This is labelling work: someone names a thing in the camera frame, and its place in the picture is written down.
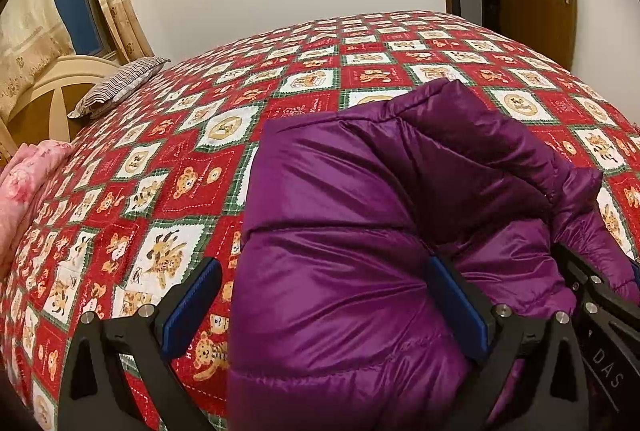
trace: teddy bear print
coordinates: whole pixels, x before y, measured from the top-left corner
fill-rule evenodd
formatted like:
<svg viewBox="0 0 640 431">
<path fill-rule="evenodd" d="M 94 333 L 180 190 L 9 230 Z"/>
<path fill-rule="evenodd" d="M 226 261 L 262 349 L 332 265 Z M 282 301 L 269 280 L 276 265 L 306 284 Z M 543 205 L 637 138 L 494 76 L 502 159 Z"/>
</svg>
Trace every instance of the teddy bear print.
<svg viewBox="0 0 640 431">
<path fill-rule="evenodd" d="M 291 88 L 310 88 L 313 86 L 320 86 L 325 80 L 326 74 L 322 70 L 318 70 L 296 78 L 291 83 Z"/>
<path fill-rule="evenodd" d="M 149 151 L 142 150 L 142 151 L 137 151 L 136 153 L 133 153 L 129 157 L 129 160 L 127 160 L 124 166 L 124 170 L 129 174 L 133 174 L 137 172 L 138 169 L 142 167 L 142 164 L 146 161 L 146 158 L 148 156 L 149 156 Z"/>
<path fill-rule="evenodd" d="M 82 236 L 79 241 L 71 248 L 71 251 L 69 251 L 69 256 L 64 261 L 61 261 L 60 264 L 69 263 L 71 268 L 73 268 L 74 270 L 79 270 L 81 261 L 86 256 L 88 247 L 89 237 Z"/>
<path fill-rule="evenodd" d="M 242 93 L 242 95 L 240 95 L 238 98 L 236 98 L 232 105 L 233 106 L 237 106 L 238 104 L 241 104 L 243 102 L 251 102 L 253 100 L 256 100 L 261 93 L 264 93 L 265 91 L 268 91 L 268 88 L 256 88 L 255 90 L 246 90 Z"/>
<path fill-rule="evenodd" d="M 207 184 L 216 182 L 220 178 L 220 175 L 222 175 L 222 167 L 214 167 L 209 171 L 209 175 L 207 175 Z"/>
<path fill-rule="evenodd" d="M 124 196 L 118 196 L 116 198 L 113 195 L 113 192 L 109 191 L 108 194 L 103 199 L 103 201 L 100 202 L 100 205 L 98 205 L 96 212 L 102 212 L 104 210 L 110 209 L 111 207 L 118 207 L 118 205 L 120 205 L 120 202 L 123 201 L 123 199 L 124 199 Z"/>
<path fill-rule="evenodd" d="M 231 301 L 231 296 L 234 293 L 234 282 L 233 281 L 227 281 L 225 283 L 225 286 L 222 287 L 222 300 L 225 303 L 228 303 L 229 301 Z"/>
<path fill-rule="evenodd" d="M 197 179 L 198 174 L 193 170 L 193 167 L 186 167 L 175 184 L 174 199 L 177 200 L 183 194 L 191 191 Z"/>
<path fill-rule="evenodd" d="M 25 318 L 24 326 L 22 327 L 22 343 L 27 350 L 33 348 L 33 337 L 36 334 L 36 321 L 33 319 L 27 320 Z"/>
<path fill-rule="evenodd" d="M 640 192 L 634 186 L 631 186 L 630 189 L 625 188 L 625 196 L 629 207 L 640 207 Z"/>
<path fill-rule="evenodd" d="M 40 276 L 40 281 L 38 281 L 38 286 L 36 288 L 38 292 L 38 299 L 44 296 L 44 292 L 47 290 L 47 278 L 49 277 L 49 270 L 45 270 Z"/>
<path fill-rule="evenodd" d="M 31 259 L 31 273 L 30 271 L 30 267 L 26 267 L 23 271 L 22 271 L 22 276 L 25 277 L 27 275 L 28 278 L 25 280 L 24 285 L 26 286 L 27 290 L 31 290 L 34 286 L 36 286 L 36 277 L 38 275 L 38 272 L 40 271 L 40 267 L 42 266 L 42 264 L 44 263 L 44 260 L 47 258 L 47 255 L 49 255 L 49 252 L 51 252 L 51 249 L 53 247 L 53 243 L 56 239 L 56 236 L 58 235 L 58 233 L 49 233 L 47 235 L 47 239 L 44 243 L 44 246 L 42 248 L 42 250 L 40 251 L 40 253 L 34 257 L 33 259 Z"/>
<path fill-rule="evenodd" d="M 234 232 L 234 241 L 231 243 L 231 257 L 240 255 L 240 231 Z M 238 258 L 234 257 L 229 260 L 229 268 L 238 266 Z"/>
<path fill-rule="evenodd" d="M 140 306 L 146 305 L 151 301 L 151 294 L 145 294 L 142 292 L 124 292 L 120 317 L 129 317 L 134 315 Z"/>
<path fill-rule="evenodd" d="M 617 244 L 622 247 L 622 227 L 611 205 L 607 204 L 604 208 L 600 208 L 600 215 L 611 236 L 613 236 Z"/>
<path fill-rule="evenodd" d="M 368 102 L 378 102 L 380 100 L 391 100 L 393 97 L 391 95 L 369 95 L 364 98 L 361 98 L 356 104 L 359 106 L 360 104 L 367 104 Z"/>
<path fill-rule="evenodd" d="M 61 237 L 55 244 L 55 248 L 58 252 L 62 252 L 62 249 L 64 249 L 69 243 L 69 239 L 66 236 Z"/>
<path fill-rule="evenodd" d="M 140 192 L 137 192 L 133 195 L 133 205 L 135 208 L 140 209 L 145 207 L 151 203 L 153 197 L 156 195 L 156 192 L 160 189 L 161 182 L 158 180 L 154 180 L 150 185 L 143 187 L 140 189 Z"/>
<path fill-rule="evenodd" d="M 613 146 L 604 140 L 601 135 L 590 133 L 587 137 L 587 142 L 603 160 L 617 162 L 616 157 L 612 153 L 614 149 Z"/>
<path fill-rule="evenodd" d="M 146 258 L 151 260 L 152 264 L 144 273 L 156 274 L 158 276 L 158 284 L 162 290 L 166 288 L 167 277 L 173 278 L 175 276 L 184 257 L 182 249 L 187 244 L 185 242 L 177 243 L 179 232 L 169 231 L 164 235 L 159 234 L 156 237 L 155 244 L 146 254 Z"/>
<path fill-rule="evenodd" d="M 58 218 L 62 216 L 65 210 L 66 210 L 66 202 L 60 202 L 58 204 L 58 207 L 56 207 L 56 210 L 53 212 L 53 214 L 49 218 L 49 221 L 47 221 L 47 224 L 53 225 L 54 223 L 56 223 L 56 221 L 58 221 Z"/>
<path fill-rule="evenodd" d="M 64 315 L 66 310 L 66 302 L 69 300 L 68 290 L 74 288 L 78 280 L 75 277 L 71 277 L 69 283 L 66 283 L 60 279 L 56 279 L 49 293 L 49 298 L 53 299 L 51 302 L 52 309 L 55 313 Z"/>
<path fill-rule="evenodd" d="M 53 418 L 42 395 L 33 397 L 33 414 L 44 431 L 53 429 Z"/>
<path fill-rule="evenodd" d="M 382 70 L 364 70 L 364 73 L 360 74 L 361 82 L 372 82 L 374 80 L 380 80 L 382 82 L 391 82 L 391 72 L 383 72 Z"/>
<path fill-rule="evenodd" d="M 620 148 L 620 151 L 622 151 L 622 153 L 624 153 L 626 156 L 630 157 L 631 151 L 629 151 L 629 148 L 626 146 L 626 144 L 616 136 L 613 138 L 616 141 L 616 145 Z"/>
<path fill-rule="evenodd" d="M 42 223 L 42 219 L 49 216 L 50 213 L 51 210 L 49 208 L 49 204 L 43 204 L 38 210 L 38 217 L 34 220 L 34 223 Z"/>
<path fill-rule="evenodd" d="M 24 244 L 18 256 L 18 269 L 23 267 L 24 262 L 27 259 L 27 256 L 29 255 L 29 252 L 31 250 L 31 245 L 33 244 L 34 241 L 36 241 L 39 233 L 40 233 L 39 229 L 34 229 L 29 233 L 29 239 Z"/>
<path fill-rule="evenodd" d="M 56 378 L 56 370 L 58 369 L 58 350 L 54 350 L 49 353 L 47 358 L 47 370 L 49 371 L 49 378 L 51 382 Z"/>
<path fill-rule="evenodd" d="M 302 65 L 305 68 L 317 68 L 319 66 L 324 66 L 328 62 L 329 62 L 329 59 L 316 59 L 316 61 L 304 61 Z"/>
<path fill-rule="evenodd" d="M 99 192 L 97 191 L 89 191 L 82 199 L 82 202 L 75 208 L 73 218 L 84 219 L 98 194 Z"/>
<path fill-rule="evenodd" d="M 209 130 L 207 136 L 211 140 L 225 140 L 230 137 L 238 128 L 242 125 L 242 118 L 239 116 L 230 116 L 226 119 L 218 122 L 214 127 Z"/>
<path fill-rule="evenodd" d="M 129 244 L 129 236 L 118 237 L 118 233 L 111 236 L 111 242 L 107 247 L 107 252 L 111 258 L 102 265 L 102 271 L 113 274 L 119 267 L 118 260 L 124 255 Z"/>
<path fill-rule="evenodd" d="M 531 102 L 528 98 L 517 93 L 507 93 L 504 96 L 505 105 L 521 115 L 534 116 L 538 113 L 538 106 Z"/>
<path fill-rule="evenodd" d="M 171 119 L 163 120 L 160 124 L 154 126 L 151 130 L 151 135 L 160 134 L 164 135 L 164 132 L 174 125 L 174 121 Z"/>
<path fill-rule="evenodd" d="M 215 343 L 211 335 L 223 335 L 229 328 L 229 319 L 212 314 L 209 316 L 209 332 L 201 332 L 195 349 L 193 366 L 195 369 L 205 368 L 193 375 L 195 381 L 210 379 L 219 368 L 229 367 L 226 355 L 226 341 Z"/>
<path fill-rule="evenodd" d="M 102 305 L 98 305 L 98 300 L 107 292 L 106 285 L 100 285 L 99 283 L 94 283 L 94 286 L 91 289 L 91 298 L 86 302 L 84 307 L 82 307 L 82 313 L 85 312 L 95 312 L 98 314 L 100 319 L 104 319 L 104 313 L 102 311 Z"/>
</svg>

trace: blue gripper pad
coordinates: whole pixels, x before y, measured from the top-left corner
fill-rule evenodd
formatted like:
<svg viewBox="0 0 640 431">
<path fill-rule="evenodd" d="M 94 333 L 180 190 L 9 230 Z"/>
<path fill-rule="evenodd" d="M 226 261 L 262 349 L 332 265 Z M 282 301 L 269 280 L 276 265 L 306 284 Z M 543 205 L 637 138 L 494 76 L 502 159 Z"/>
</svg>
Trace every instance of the blue gripper pad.
<svg viewBox="0 0 640 431">
<path fill-rule="evenodd" d="M 638 288 L 640 288 L 640 265 L 638 265 L 638 263 L 631 262 L 631 267 L 633 267 L 634 269 L 634 274 L 636 276 L 636 284 L 638 285 Z"/>
<path fill-rule="evenodd" d="M 162 354 L 167 360 L 176 359 L 187 352 L 193 335 L 198 331 L 213 299 L 220 291 L 222 285 L 220 261 L 217 259 L 207 261 L 208 263 L 203 260 L 204 263 L 201 262 L 196 267 L 184 284 L 172 287 L 172 289 L 186 287 L 186 292 L 162 327 Z"/>
<path fill-rule="evenodd" d="M 428 262 L 427 284 L 462 353 L 482 363 L 495 334 L 489 299 L 469 284 L 453 265 L 437 257 L 431 257 Z"/>
</svg>

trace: pillow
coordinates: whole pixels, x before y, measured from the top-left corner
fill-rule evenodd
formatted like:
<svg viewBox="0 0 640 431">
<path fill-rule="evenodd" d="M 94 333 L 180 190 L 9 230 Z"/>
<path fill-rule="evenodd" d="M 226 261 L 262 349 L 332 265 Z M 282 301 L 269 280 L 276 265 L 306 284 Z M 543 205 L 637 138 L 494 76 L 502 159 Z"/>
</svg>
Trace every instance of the pillow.
<svg viewBox="0 0 640 431">
<path fill-rule="evenodd" d="M 113 109 L 117 104 L 125 100 L 133 91 L 145 84 L 156 75 L 162 67 L 170 62 L 162 57 L 143 57 L 129 62 L 118 69 L 110 77 L 106 77 L 96 84 L 88 93 L 80 99 L 76 109 L 69 113 L 69 118 L 80 118 L 101 110 L 109 104 Z"/>
<path fill-rule="evenodd" d="M 145 84 L 146 81 L 159 74 L 160 70 L 162 70 L 162 64 L 156 66 L 155 68 L 151 68 L 148 72 L 146 72 L 146 74 L 140 75 L 140 77 L 134 80 L 131 84 L 128 84 L 127 86 L 122 88 L 113 96 L 112 99 L 109 99 L 104 104 L 96 102 L 94 107 L 97 107 L 98 109 L 96 109 L 95 111 L 92 110 L 91 119 L 95 120 L 102 117 L 103 115 L 110 112 L 113 108 L 115 108 L 119 103 L 127 100 L 129 98 L 129 95 L 136 91 L 140 86 Z"/>
</svg>

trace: bedspread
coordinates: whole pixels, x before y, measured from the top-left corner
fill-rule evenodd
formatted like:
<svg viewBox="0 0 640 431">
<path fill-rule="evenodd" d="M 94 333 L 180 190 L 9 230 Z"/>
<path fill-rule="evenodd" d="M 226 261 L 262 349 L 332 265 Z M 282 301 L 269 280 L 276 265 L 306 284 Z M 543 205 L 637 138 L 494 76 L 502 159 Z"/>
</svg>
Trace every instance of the bedspread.
<svg viewBox="0 0 640 431">
<path fill-rule="evenodd" d="M 50 181 L 0 297 L 1 351 L 45 430 L 55 428 L 65 353 L 84 311 L 131 315 L 156 303 L 204 255 L 221 294 L 178 376 L 226 428 L 226 332 L 242 211 L 264 123 L 335 111 L 459 79 L 577 166 L 605 178 L 598 203 L 629 259 L 640 243 L 640 136 L 553 61 L 459 17 L 365 14 L 286 27 L 220 46 L 153 78 L 75 141 Z M 130 358 L 127 380 L 162 429 Z"/>
</svg>

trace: metal screw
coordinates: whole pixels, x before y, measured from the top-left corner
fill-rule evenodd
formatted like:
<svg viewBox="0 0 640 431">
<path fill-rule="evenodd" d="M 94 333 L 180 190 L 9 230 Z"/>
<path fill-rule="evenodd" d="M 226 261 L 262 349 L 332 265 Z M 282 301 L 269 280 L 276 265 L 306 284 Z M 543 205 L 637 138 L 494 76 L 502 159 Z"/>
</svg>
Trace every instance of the metal screw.
<svg viewBox="0 0 640 431">
<path fill-rule="evenodd" d="M 513 310 L 511 310 L 511 307 L 509 305 L 496 305 L 495 313 L 500 317 L 507 318 L 511 317 L 511 315 L 513 314 Z"/>
<path fill-rule="evenodd" d="M 556 321 L 558 321 L 561 325 L 567 324 L 571 320 L 569 314 L 566 312 L 556 312 Z"/>
<path fill-rule="evenodd" d="M 156 311 L 156 307 L 153 305 L 142 305 L 138 308 L 138 315 L 140 317 L 151 317 Z"/>
<path fill-rule="evenodd" d="M 80 316 L 80 322 L 84 325 L 89 324 L 91 321 L 93 321 L 95 318 L 95 315 L 93 312 L 85 312 L 84 314 L 82 314 Z"/>
</svg>

